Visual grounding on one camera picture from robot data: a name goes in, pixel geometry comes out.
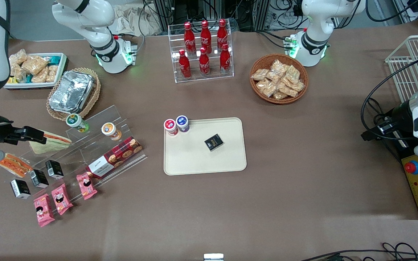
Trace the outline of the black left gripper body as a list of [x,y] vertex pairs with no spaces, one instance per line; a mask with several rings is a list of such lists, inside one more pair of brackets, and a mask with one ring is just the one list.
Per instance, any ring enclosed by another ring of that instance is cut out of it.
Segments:
[[413,135],[412,115],[409,101],[389,110],[387,116],[390,118],[392,128],[388,138],[391,140],[416,140]]

